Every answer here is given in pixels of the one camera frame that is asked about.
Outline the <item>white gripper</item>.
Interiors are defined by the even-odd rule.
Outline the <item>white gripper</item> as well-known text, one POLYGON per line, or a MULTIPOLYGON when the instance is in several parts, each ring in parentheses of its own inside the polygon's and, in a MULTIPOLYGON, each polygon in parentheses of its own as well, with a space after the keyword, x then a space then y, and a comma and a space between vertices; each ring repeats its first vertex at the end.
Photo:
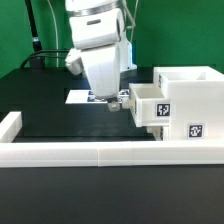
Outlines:
POLYGON ((74 47, 65 62, 73 75, 85 71, 89 85, 99 99, 108 99, 110 112, 120 110, 116 96, 120 83, 121 33, 124 29, 119 8, 69 19, 74 47))

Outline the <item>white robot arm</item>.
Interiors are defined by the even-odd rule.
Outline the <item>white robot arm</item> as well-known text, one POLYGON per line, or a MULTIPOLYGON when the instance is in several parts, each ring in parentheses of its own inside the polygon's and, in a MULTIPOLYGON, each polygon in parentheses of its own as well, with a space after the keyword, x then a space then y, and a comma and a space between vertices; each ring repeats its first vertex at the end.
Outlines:
POLYGON ((99 100, 111 112, 120 110, 120 74, 135 70, 126 30, 134 29, 126 0, 65 0, 73 48, 65 62, 73 75, 85 73, 99 100))

